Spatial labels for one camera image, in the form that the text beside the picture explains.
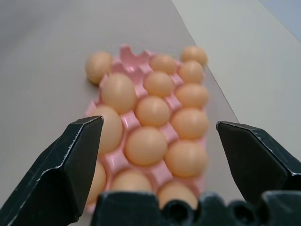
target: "white wall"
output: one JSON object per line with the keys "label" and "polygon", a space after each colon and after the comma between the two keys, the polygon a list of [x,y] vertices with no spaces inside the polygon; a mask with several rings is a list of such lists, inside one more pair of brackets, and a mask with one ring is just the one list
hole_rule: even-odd
{"label": "white wall", "polygon": [[173,0],[240,123],[301,160],[301,44],[257,0]]}

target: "brown egg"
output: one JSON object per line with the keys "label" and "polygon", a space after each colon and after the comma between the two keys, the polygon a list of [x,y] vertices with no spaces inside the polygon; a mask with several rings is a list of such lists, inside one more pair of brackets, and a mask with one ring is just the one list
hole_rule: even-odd
{"label": "brown egg", "polygon": [[200,47],[188,46],[185,49],[183,49],[181,54],[181,60],[183,62],[195,60],[198,61],[202,66],[205,66],[208,62],[208,57],[205,51],[202,50]]}
{"label": "brown egg", "polygon": [[201,83],[204,79],[203,68],[197,61],[185,62],[178,74],[184,82],[188,83]]}
{"label": "brown egg", "polygon": [[164,100],[149,96],[137,104],[135,114],[143,126],[160,127],[168,122],[171,112]]}
{"label": "brown egg", "polygon": [[110,72],[112,57],[107,52],[97,52],[91,55],[86,62],[86,74],[88,79],[98,85],[103,76]]}
{"label": "brown egg", "polygon": [[189,140],[172,144],[164,160],[172,174],[184,178],[203,174],[208,164],[206,151],[201,145]]}
{"label": "brown egg", "polygon": [[172,117],[171,124],[181,139],[201,138],[209,128],[206,114],[196,108],[178,111]]}
{"label": "brown egg", "polygon": [[112,181],[112,191],[151,192],[151,183],[148,178],[139,171],[128,169],[119,173]]}
{"label": "brown egg", "polygon": [[90,116],[103,116],[103,129],[100,136],[98,154],[113,151],[122,138],[122,122],[119,115],[110,107],[102,105],[96,108]]}
{"label": "brown egg", "polygon": [[146,76],[143,86],[149,95],[166,97],[174,89],[174,81],[165,72],[153,72]]}
{"label": "brown egg", "polygon": [[104,190],[105,182],[106,182],[105,170],[103,168],[103,165],[99,161],[97,161],[95,166],[93,181],[87,198],[87,204],[96,202],[98,195],[100,194],[100,192]]}
{"label": "brown egg", "polygon": [[150,61],[150,67],[154,71],[162,71],[167,74],[174,74],[177,70],[177,64],[168,54],[158,54]]}
{"label": "brown egg", "polygon": [[177,181],[171,181],[164,185],[158,192],[159,207],[161,209],[172,200],[180,200],[186,202],[195,210],[198,207],[198,200],[192,191]]}
{"label": "brown egg", "polygon": [[187,83],[180,86],[175,95],[183,107],[203,108],[209,98],[207,89],[196,83]]}
{"label": "brown egg", "polygon": [[167,141],[163,133],[154,127],[135,130],[126,141],[126,157],[139,166],[149,166],[163,159]]}
{"label": "brown egg", "polygon": [[102,87],[103,102],[119,114],[132,110],[136,98],[134,84],[122,73],[111,74]]}

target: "pink egg tray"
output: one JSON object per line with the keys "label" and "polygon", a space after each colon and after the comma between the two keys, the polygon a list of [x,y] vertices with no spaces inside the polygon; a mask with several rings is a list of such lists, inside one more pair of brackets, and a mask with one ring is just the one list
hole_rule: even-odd
{"label": "pink egg tray", "polygon": [[[128,45],[122,45],[120,47],[120,55],[114,57],[113,65],[111,68],[111,73],[124,73],[127,75],[135,85],[135,91],[137,95],[137,101],[141,98],[148,96],[147,91],[143,87],[143,79],[153,70],[149,66],[150,59],[155,55],[155,53],[150,51],[143,51],[142,53],[135,55],[131,48]],[[103,84],[106,82],[108,75],[105,75],[102,81],[99,84],[99,89],[102,89]],[[175,89],[179,87],[184,82],[178,76],[177,73],[171,75],[175,83]],[[181,103],[177,100],[174,95],[174,92],[169,96],[164,98],[170,107],[172,114],[181,109]],[[86,116],[88,116],[97,106],[102,105],[102,97],[99,96],[98,100],[91,101],[89,108],[86,111]],[[113,152],[107,153],[101,157],[98,157],[98,160],[103,164],[107,182],[105,190],[109,190],[113,177],[119,172],[126,169],[135,169],[144,173],[152,184],[153,192],[156,194],[158,189],[170,180],[178,180],[184,183],[190,190],[195,194],[196,197],[204,191],[204,178],[203,175],[195,178],[177,178],[171,174],[167,168],[164,160],[161,160],[156,165],[150,167],[139,167],[132,164],[124,155],[123,149],[125,146],[125,141],[127,140],[128,135],[135,129],[141,127],[140,122],[136,118],[133,111],[129,111],[126,114],[120,115],[123,124],[123,138],[118,148]],[[159,130],[165,135],[168,144],[179,139],[176,131],[173,129],[171,124],[168,122]],[[205,147],[205,138],[195,140],[199,145]]]}

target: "plastic egg tray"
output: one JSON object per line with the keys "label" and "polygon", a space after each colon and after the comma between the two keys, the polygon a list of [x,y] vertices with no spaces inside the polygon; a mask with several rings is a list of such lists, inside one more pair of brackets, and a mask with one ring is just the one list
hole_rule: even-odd
{"label": "plastic egg tray", "polygon": [[[114,57],[113,59],[111,73],[123,73],[131,79],[131,81],[135,85],[137,102],[141,98],[148,96],[147,91],[143,87],[143,79],[147,74],[153,71],[149,66],[149,61],[153,56],[155,56],[155,53],[147,50],[138,55],[135,55],[128,45],[122,45],[120,47],[120,55]],[[179,69],[181,62],[176,60],[176,63]],[[99,84],[100,90],[102,89],[102,86],[106,82],[107,78],[108,75],[104,75],[104,77],[102,78]],[[174,81],[175,89],[184,83],[177,73],[171,75],[171,78]],[[170,96],[164,98],[164,100],[170,107],[172,115],[182,107],[181,103],[175,97],[174,92]],[[102,97],[100,94],[98,100],[91,101],[90,106],[86,111],[86,116],[88,116],[95,108],[97,108],[97,106],[102,104]],[[173,176],[169,171],[164,160],[161,160],[156,165],[150,167],[140,167],[132,164],[126,158],[123,149],[127,137],[133,130],[141,127],[141,124],[136,118],[134,111],[129,111],[126,114],[120,115],[120,117],[123,124],[123,138],[121,140],[121,143],[119,144],[119,147],[110,153],[98,157],[98,160],[103,164],[106,171],[107,181],[105,190],[110,189],[112,179],[116,174],[126,169],[135,169],[146,175],[146,177],[151,182],[152,189],[155,194],[157,193],[158,189],[166,182],[177,180],[184,183],[196,197],[199,197],[199,195],[204,191],[203,175],[195,178],[177,178]],[[172,142],[179,139],[176,131],[173,129],[172,125],[169,122],[163,127],[159,128],[159,130],[165,135],[168,144],[171,144]],[[195,140],[195,142],[205,147],[204,137]],[[88,210],[93,210],[93,208],[93,205],[87,206]]]}

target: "gray table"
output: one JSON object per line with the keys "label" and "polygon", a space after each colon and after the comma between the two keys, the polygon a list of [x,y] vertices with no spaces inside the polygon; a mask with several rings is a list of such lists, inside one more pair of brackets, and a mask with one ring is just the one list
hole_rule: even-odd
{"label": "gray table", "polygon": [[[0,206],[32,163],[97,96],[84,62],[122,43],[178,57],[194,44],[170,0],[13,0],[0,3]],[[237,121],[207,69],[211,164],[206,188],[241,198],[215,123]],[[87,225],[83,216],[77,225]]]}

